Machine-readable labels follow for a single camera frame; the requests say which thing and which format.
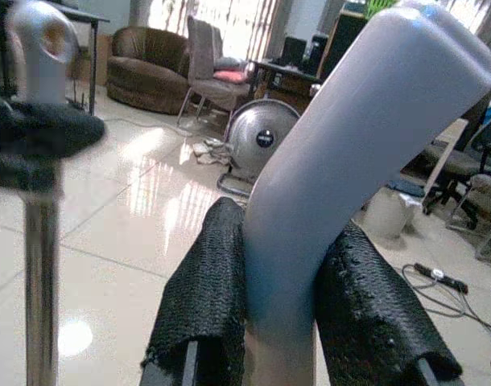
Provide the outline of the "black office chair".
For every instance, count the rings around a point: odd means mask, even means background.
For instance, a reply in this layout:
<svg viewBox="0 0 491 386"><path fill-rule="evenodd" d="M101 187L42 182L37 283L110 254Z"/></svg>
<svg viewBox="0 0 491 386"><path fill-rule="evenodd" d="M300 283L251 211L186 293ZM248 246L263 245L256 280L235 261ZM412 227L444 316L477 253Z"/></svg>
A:
<svg viewBox="0 0 491 386"><path fill-rule="evenodd" d="M431 197L424 201L423 213L428 215L437 204L446 204L450 198L461 201L456 191L477 174L491 175L491 118L475 133L463 151L453 150L436 180L437 186L430 190Z"/></svg>

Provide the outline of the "black power strip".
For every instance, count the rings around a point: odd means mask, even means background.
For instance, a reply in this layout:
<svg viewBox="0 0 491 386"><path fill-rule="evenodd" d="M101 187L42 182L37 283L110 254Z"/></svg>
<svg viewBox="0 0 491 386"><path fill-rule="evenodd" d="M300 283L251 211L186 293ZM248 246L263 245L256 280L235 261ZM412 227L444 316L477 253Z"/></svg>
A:
<svg viewBox="0 0 491 386"><path fill-rule="evenodd" d="M468 285L459 279L449 277L441 269L431 269L420 263L414 263L413 268L421 275L437 281L458 293L468 295Z"/></svg>

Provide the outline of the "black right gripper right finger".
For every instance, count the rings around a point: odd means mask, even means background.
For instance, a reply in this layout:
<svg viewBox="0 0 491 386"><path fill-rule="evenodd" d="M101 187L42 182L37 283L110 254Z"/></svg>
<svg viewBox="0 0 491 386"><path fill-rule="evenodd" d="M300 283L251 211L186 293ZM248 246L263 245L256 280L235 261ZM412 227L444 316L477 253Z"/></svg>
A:
<svg viewBox="0 0 491 386"><path fill-rule="evenodd" d="M457 386L463 369L414 291L355 223L316 275L316 324L331 386Z"/></svg>

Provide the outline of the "dark blue cloth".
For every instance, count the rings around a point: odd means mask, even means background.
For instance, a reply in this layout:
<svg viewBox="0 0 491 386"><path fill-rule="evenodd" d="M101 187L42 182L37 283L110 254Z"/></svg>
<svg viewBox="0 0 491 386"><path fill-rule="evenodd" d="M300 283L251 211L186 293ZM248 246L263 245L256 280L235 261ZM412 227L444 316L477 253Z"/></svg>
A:
<svg viewBox="0 0 491 386"><path fill-rule="evenodd" d="M405 179L390 180L387 182L386 187L417 198L423 198L425 196L423 187Z"/></svg>

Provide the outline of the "metal frame chair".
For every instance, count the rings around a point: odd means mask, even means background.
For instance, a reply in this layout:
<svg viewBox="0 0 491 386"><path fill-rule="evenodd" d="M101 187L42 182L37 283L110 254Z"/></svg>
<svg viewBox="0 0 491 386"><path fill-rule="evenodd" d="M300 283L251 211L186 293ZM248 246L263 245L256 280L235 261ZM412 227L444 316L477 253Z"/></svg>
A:
<svg viewBox="0 0 491 386"><path fill-rule="evenodd" d="M472 176L458 204L445 220L445 227L480 238L474 258L491 262L485 252L491 242L491 175Z"/></svg>

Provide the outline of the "metal broom pole white grip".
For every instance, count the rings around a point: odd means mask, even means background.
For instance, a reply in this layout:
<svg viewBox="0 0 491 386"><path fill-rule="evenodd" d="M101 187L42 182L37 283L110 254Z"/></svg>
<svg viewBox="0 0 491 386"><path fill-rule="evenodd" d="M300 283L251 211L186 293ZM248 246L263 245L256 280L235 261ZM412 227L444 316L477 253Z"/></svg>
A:
<svg viewBox="0 0 491 386"><path fill-rule="evenodd" d="M74 56L72 24L54 6L21 0L10 12L10 30L23 49L27 102L65 101L65 72ZM27 386L56 386L58 377L58 201L61 164L42 139L34 147L25 204L25 303Z"/></svg>

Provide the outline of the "grey dining chair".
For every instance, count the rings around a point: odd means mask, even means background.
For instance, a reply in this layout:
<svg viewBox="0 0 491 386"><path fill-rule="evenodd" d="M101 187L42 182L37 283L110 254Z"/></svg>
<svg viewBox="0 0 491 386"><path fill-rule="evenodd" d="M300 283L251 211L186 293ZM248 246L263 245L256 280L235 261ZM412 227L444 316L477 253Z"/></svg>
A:
<svg viewBox="0 0 491 386"><path fill-rule="evenodd" d="M223 58L223 41L219 28L203 20L188 16L188 91L179 109L177 119L184 114L192 95L200 97L198 109L205 101L212 102L229 115L250 101L250 85L247 79L217 78L216 64Z"/></svg>

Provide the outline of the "crumpled cloth rag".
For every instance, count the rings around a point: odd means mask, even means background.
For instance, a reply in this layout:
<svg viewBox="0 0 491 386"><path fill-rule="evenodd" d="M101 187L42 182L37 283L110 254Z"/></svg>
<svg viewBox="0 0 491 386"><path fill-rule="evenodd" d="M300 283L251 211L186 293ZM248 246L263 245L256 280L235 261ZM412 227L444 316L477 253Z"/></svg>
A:
<svg viewBox="0 0 491 386"><path fill-rule="evenodd" d="M192 145L196 161L201 165L221 164L227 166L231 162L231 146L215 138L207 138Z"/></svg>

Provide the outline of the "black speaker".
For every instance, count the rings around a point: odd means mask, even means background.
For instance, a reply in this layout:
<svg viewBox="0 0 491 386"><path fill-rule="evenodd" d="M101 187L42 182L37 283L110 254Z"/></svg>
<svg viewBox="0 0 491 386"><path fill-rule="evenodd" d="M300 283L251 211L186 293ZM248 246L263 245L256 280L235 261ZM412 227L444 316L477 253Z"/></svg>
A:
<svg viewBox="0 0 491 386"><path fill-rule="evenodd" d="M298 67L302 63L306 46L306 40L287 36L284 41L279 64L282 66Z"/></svg>
<svg viewBox="0 0 491 386"><path fill-rule="evenodd" d="M319 66L319 63L322 59L327 43L328 43L328 35L326 34L319 33L319 34L314 34L312 36L312 41L311 41L312 46L309 56L309 63L312 66L314 67Z"/></svg>

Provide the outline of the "grey plastic dustpan handle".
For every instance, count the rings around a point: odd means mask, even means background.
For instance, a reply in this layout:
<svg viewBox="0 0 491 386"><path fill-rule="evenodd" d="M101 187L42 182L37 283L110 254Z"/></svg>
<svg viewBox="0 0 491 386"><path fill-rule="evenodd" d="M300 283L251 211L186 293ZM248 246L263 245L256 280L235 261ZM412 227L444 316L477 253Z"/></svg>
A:
<svg viewBox="0 0 491 386"><path fill-rule="evenodd" d="M313 282L363 203L491 89L491 51L441 5L361 30L269 159L243 225L250 386L313 386Z"/></svg>

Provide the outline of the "dark tall cabinet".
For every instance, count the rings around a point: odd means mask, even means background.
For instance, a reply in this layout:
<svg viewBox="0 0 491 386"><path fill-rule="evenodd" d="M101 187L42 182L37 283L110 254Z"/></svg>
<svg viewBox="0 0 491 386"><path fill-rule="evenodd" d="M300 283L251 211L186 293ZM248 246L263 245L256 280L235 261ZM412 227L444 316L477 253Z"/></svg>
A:
<svg viewBox="0 0 491 386"><path fill-rule="evenodd" d="M325 81L366 25L363 14L341 10L334 22L320 63L320 80Z"/></svg>

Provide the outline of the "cardboard box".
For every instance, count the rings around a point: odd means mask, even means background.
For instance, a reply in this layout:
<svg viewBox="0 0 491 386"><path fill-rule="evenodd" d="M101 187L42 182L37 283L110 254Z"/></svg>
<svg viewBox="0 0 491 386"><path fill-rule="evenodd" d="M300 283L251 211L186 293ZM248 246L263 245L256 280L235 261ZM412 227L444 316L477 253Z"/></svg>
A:
<svg viewBox="0 0 491 386"><path fill-rule="evenodd" d="M107 62L111 53L112 36L97 36L96 85L105 86L107 81ZM67 66L66 76L69 79L88 83L91 79L91 59L93 47L80 47L76 60Z"/></svg>

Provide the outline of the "white plastic bucket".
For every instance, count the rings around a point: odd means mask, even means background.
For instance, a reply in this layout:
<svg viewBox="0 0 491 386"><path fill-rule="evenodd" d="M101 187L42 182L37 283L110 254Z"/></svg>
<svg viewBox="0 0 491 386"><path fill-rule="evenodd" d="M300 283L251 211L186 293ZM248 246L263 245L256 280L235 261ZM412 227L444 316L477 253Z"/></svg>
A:
<svg viewBox="0 0 491 386"><path fill-rule="evenodd" d="M383 188L369 201L364 225L377 237L396 239L420 208L415 197Z"/></svg>

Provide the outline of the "dark wooden desk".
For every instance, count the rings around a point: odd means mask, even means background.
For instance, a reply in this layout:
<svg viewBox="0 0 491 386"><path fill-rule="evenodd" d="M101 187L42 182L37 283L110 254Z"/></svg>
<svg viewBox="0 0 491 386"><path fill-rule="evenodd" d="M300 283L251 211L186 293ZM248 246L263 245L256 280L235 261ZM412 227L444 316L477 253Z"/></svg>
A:
<svg viewBox="0 0 491 386"><path fill-rule="evenodd" d="M274 64L271 60L250 62L249 98L275 99L302 115L323 81L298 68Z"/></svg>

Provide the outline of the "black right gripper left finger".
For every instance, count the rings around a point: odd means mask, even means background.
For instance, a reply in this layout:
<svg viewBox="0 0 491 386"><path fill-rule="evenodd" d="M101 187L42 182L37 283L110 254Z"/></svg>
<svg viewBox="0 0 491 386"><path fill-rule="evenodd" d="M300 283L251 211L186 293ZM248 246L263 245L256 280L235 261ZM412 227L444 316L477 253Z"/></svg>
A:
<svg viewBox="0 0 491 386"><path fill-rule="evenodd" d="M246 284L243 209L219 198L163 290L139 386L241 386Z"/></svg>

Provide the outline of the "silver round floor fan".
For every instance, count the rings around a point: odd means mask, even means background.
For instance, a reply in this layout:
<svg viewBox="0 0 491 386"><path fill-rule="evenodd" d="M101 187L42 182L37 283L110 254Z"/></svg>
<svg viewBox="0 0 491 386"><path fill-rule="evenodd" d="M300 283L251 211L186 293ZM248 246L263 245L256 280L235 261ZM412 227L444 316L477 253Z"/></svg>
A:
<svg viewBox="0 0 491 386"><path fill-rule="evenodd" d="M249 191L228 187L225 182L253 185L299 118L292 106L270 98L253 100L237 109L225 132L229 169L219 177L217 187L225 193L249 198Z"/></svg>

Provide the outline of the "pink cushion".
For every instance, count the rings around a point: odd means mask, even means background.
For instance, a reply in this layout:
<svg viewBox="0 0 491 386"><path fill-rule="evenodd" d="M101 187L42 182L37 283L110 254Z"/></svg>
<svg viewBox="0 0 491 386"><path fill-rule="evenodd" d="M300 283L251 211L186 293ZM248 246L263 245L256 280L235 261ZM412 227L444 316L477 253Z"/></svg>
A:
<svg viewBox="0 0 491 386"><path fill-rule="evenodd" d="M230 84L244 84L248 76L245 72L221 70L214 72L213 78Z"/></svg>

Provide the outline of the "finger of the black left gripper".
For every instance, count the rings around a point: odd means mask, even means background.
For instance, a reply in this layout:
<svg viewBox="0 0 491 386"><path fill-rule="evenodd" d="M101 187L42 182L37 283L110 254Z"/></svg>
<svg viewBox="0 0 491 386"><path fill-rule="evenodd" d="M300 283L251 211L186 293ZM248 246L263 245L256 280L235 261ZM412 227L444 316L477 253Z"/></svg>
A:
<svg viewBox="0 0 491 386"><path fill-rule="evenodd" d="M0 151L0 187L31 198L60 198L62 159Z"/></svg>
<svg viewBox="0 0 491 386"><path fill-rule="evenodd" d="M13 102L10 148L36 158L69 158L105 136L104 122L67 104Z"/></svg>

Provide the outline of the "black metal table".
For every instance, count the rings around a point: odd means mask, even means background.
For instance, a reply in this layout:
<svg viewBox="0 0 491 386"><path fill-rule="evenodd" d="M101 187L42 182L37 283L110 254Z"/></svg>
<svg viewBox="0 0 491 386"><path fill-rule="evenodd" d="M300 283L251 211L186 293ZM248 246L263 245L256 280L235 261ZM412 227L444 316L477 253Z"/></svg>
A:
<svg viewBox="0 0 491 386"><path fill-rule="evenodd" d="M90 25L90 68L89 68L89 113L94 114L95 111L95 97L96 97L96 79L97 79L97 35L99 23L108 23L109 20L99 15L84 12L72 8L70 6L62 5L58 2L49 1L56 9L64 13L69 19L74 22L85 23Z"/></svg>

